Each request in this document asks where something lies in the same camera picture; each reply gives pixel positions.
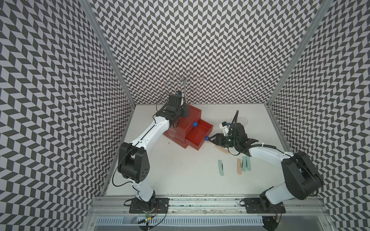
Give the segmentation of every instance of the metal rack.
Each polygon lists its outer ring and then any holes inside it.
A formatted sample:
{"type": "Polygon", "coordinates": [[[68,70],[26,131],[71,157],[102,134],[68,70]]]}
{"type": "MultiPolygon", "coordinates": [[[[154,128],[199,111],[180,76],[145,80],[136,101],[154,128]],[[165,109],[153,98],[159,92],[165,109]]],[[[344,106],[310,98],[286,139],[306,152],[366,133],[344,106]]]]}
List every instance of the metal rack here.
{"type": "Polygon", "coordinates": [[[166,81],[167,82],[167,87],[171,88],[172,84],[179,84],[180,87],[176,88],[176,90],[182,89],[183,95],[184,95],[185,99],[187,100],[188,87],[191,90],[193,90],[194,92],[199,92],[200,91],[200,87],[199,88],[194,88],[194,87],[190,86],[189,84],[197,83],[197,82],[200,82],[200,81],[204,80],[203,77],[199,77],[199,78],[196,78],[195,80],[191,80],[191,74],[192,73],[193,73],[193,71],[190,70],[190,69],[187,69],[185,75],[182,75],[182,76],[180,76],[176,71],[171,72],[171,74],[169,76],[169,79],[166,81]]]}
{"type": "MultiPolygon", "coordinates": [[[[224,224],[235,222],[232,226],[261,226],[258,222],[262,216],[274,216],[275,214],[248,214],[246,207],[239,202],[246,197],[258,197],[259,195],[230,195],[230,196],[170,196],[160,195],[159,197],[167,197],[170,199],[168,204],[168,213],[166,223],[163,226],[172,227],[209,227],[212,226],[212,219],[222,217],[226,219],[224,224]],[[188,224],[179,225],[179,220],[188,224]],[[194,225],[190,222],[193,219],[210,219],[206,222],[194,225]],[[243,221],[256,219],[254,223],[243,224],[243,221]]],[[[123,206],[127,199],[133,196],[106,196],[96,197],[93,199],[91,207],[86,214],[85,222],[82,231],[100,230],[99,228],[109,227],[137,227],[137,217],[142,214],[130,214],[129,208],[123,206]]],[[[290,230],[299,228],[294,226],[293,221],[310,220],[312,230],[334,231],[335,227],[331,222],[329,212],[326,210],[322,200],[319,197],[309,197],[305,200],[293,199],[284,202],[286,213],[283,217],[286,218],[285,223],[291,223],[290,230]]],[[[158,218],[162,219],[164,214],[159,214],[158,218]]]]}

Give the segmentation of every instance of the wire jewelry stand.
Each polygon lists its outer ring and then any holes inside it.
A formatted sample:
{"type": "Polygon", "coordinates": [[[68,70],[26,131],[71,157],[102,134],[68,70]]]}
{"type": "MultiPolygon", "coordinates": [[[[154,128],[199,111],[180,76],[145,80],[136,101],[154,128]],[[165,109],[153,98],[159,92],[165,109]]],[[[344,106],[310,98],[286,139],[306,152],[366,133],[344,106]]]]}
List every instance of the wire jewelry stand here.
{"type": "Polygon", "coordinates": [[[181,89],[183,90],[183,96],[185,98],[186,101],[188,101],[187,99],[187,90],[188,88],[190,88],[192,91],[194,92],[199,92],[199,88],[194,88],[192,86],[190,86],[189,84],[192,84],[192,83],[196,83],[196,82],[200,82],[202,81],[204,78],[203,77],[199,77],[199,78],[196,78],[195,80],[191,81],[190,80],[190,75],[192,74],[192,71],[191,70],[186,70],[186,74],[181,76],[181,79],[180,81],[175,81],[176,77],[179,75],[176,71],[173,71],[171,74],[170,74],[170,77],[169,79],[167,80],[167,87],[168,88],[171,88],[172,87],[172,83],[174,84],[179,84],[180,87],[177,87],[176,90],[178,89],[181,89]]]}

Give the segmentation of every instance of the chevron pattern wall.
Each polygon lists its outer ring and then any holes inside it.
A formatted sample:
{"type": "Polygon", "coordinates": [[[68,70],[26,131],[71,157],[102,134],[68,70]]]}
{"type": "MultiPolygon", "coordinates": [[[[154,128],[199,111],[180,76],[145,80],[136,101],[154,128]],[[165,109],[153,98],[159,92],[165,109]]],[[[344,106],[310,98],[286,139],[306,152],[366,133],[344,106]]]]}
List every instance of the chevron pattern wall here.
{"type": "Polygon", "coordinates": [[[192,70],[190,103],[264,103],[321,0],[90,0],[134,101],[174,92],[192,70]]]}
{"type": "Polygon", "coordinates": [[[78,230],[132,108],[77,0],[0,1],[0,230],[78,230]]]}
{"type": "Polygon", "coordinates": [[[369,1],[334,1],[273,105],[339,230],[370,230],[369,22],[369,1]]]}

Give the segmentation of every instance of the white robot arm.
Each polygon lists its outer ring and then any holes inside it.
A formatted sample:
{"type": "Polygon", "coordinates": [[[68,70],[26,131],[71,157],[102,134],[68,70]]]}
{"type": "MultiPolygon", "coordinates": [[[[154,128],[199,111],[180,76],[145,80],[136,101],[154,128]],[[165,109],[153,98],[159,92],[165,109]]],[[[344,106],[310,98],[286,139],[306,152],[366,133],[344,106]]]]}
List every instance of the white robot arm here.
{"type": "Polygon", "coordinates": [[[181,117],[188,117],[189,108],[184,102],[182,92],[171,94],[164,106],[155,114],[150,126],[131,143],[120,146],[118,172],[132,182],[137,191],[136,198],[144,202],[153,202],[155,193],[146,179],[149,170],[148,154],[158,138],[170,126],[179,122],[181,117]]]}
{"type": "Polygon", "coordinates": [[[234,147],[239,153],[281,166],[285,179],[284,183],[265,190],[260,198],[244,199],[245,203],[253,202],[250,205],[256,205],[255,209],[261,213],[274,212],[275,209],[280,211],[281,202],[293,198],[303,200],[323,186],[323,178],[307,154],[301,151],[281,152],[272,145],[255,144],[258,140],[247,137],[244,126],[237,123],[237,118],[238,111],[231,123],[223,122],[220,125],[223,134],[218,133],[206,139],[218,146],[234,147]]]}
{"type": "MultiPolygon", "coordinates": [[[[170,95],[150,126],[131,143],[123,143],[120,147],[118,171],[132,182],[137,191],[136,198],[144,203],[150,204],[155,200],[155,192],[146,178],[150,169],[148,153],[170,126],[178,123],[179,118],[188,116],[188,108],[182,103],[181,95],[181,92],[170,95]]],[[[244,127],[236,122],[237,115],[238,112],[233,122],[227,125],[228,129],[223,131],[224,134],[216,134],[208,140],[222,147],[235,147],[240,153],[260,158],[277,167],[282,166],[285,182],[265,190],[258,198],[258,208],[263,213],[275,212],[278,207],[280,211],[281,202],[293,198],[303,200],[322,187],[323,179],[307,154],[281,152],[271,145],[255,144],[258,141],[248,139],[244,127]]]]}

